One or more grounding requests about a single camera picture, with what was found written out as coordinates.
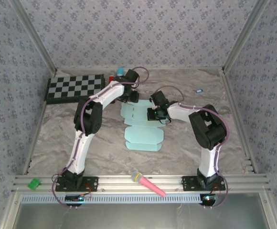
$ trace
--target small blue object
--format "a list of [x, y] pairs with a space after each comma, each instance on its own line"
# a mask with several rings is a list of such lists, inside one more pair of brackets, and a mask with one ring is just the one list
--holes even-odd
[[121, 77], [122, 75], [125, 75], [125, 70], [123, 67], [119, 67], [117, 72], [116, 72], [116, 75]]

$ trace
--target patterned wall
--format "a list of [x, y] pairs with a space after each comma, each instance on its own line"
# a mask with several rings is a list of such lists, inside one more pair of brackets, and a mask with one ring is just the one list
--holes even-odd
[[13, 177], [23, 170], [49, 77], [8, 1], [0, 0], [0, 218]]
[[277, 199], [277, 0], [270, 1], [229, 72], [256, 156]]
[[56, 67], [221, 66], [256, 0], [21, 0]]

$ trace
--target microphone head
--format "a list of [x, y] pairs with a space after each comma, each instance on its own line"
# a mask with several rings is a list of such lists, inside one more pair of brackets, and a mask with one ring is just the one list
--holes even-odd
[[139, 183], [139, 181], [143, 178], [143, 174], [141, 174], [138, 171], [135, 171], [132, 173], [131, 175], [131, 179], [135, 182], [135, 183]]

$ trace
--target toy microphone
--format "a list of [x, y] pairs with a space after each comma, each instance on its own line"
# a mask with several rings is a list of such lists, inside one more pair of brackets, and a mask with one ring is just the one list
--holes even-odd
[[132, 173], [131, 179], [135, 183], [140, 183], [140, 184], [146, 186], [147, 188], [149, 188], [150, 190], [154, 191], [155, 193], [159, 194], [162, 197], [165, 197], [165, 195], [166, 195], [166, 193], [163, 190], [159, 189], [157, 186], [155, 186], [150, 181], [148, 181], [146, 178], [144, 178], [143, 175], [138, 171]]

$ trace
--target gray marble floor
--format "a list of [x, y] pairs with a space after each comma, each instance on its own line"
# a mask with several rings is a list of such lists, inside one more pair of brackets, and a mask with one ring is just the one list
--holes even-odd
[[[144, 71], [138, 70], [141, 79]], [[72, 70], [59, 72], [59, 76], [82, 75], [91, 72]], [[231, 134], [219, 156], [222, 173], [246, 173], [244, 153], [240, 147], [231, 110], [225, 95], [221, 77], [201, 70], [152, 70], [150, 78], [138, 87], [141, 99], [160, 86], [174, 85], [184, 95], [184, 104], [204, 106], [212, 104], [229, 124]], [[195, 90], [203, 89], [197, 94]], [[181, 98], [179, 92], [164, 88], [171, 100]], [[196, 142], [190, 124], [173, 120], [163, 127], [163, 146], [158, 152], [128, 150], [124, 132], [127, 125], [120, 116], [121, 103], [110, 104], [103, 113], [102, 127], [93, 138], [85, 161], [86, 174], [131, 174], [139, 170], [143, 174], [195, 174], [200, 163], [200, 146]], [[60, 172], [70, 157], [75, 138], [73, 118], [76, 104], [48, 105], [42, 128], [35, 146], [30, 174], [54, 174]]]

